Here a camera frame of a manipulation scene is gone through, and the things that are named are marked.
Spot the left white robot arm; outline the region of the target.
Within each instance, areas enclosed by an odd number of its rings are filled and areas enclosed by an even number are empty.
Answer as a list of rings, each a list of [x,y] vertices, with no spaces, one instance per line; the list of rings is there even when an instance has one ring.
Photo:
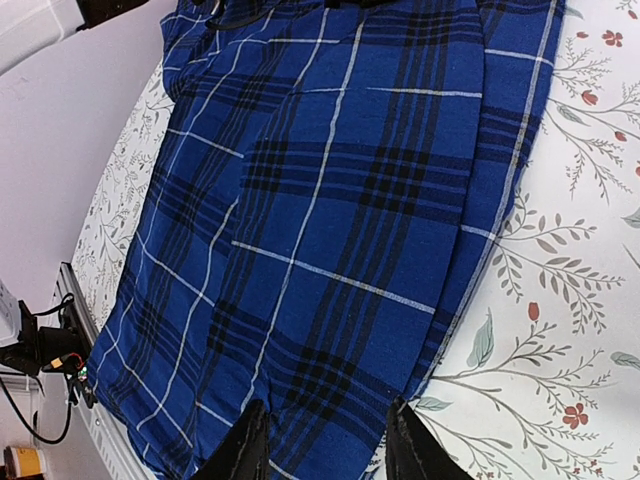
[[[1,74],[79,31],[145,4],[145,0],[2,0]]]

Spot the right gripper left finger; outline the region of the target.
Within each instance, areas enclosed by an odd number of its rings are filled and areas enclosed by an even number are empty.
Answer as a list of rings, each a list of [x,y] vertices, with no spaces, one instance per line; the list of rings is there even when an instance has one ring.
[[[261,400],[252,400],[216,451],[193,480],[266,480],[270,478],[269,414]]]

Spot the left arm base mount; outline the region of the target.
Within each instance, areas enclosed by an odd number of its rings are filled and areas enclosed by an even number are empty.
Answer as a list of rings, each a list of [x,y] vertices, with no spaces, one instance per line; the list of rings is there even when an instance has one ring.
[[[91,351],[71,323],[73,294],[47,311],[32,313],[26,303],[1,302],[1,364],[26,376],[61,374],[73,389],[88,380]]]

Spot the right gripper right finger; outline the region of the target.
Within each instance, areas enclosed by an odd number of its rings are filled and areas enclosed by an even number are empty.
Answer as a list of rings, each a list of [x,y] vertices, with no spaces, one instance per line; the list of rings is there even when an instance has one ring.
[[[386,421],[385,471],[388,479],[470,478],[441,447],[404,398],[393,400]]]

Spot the blue plaid long sleeve shirt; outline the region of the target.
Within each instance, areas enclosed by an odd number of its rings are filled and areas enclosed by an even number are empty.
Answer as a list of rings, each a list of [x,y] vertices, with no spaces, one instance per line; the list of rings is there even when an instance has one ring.
[[[181,1],[168,128],[88,362],[159,479],[244,409],[276,479],[356,479],[514,201],[562,1]]]

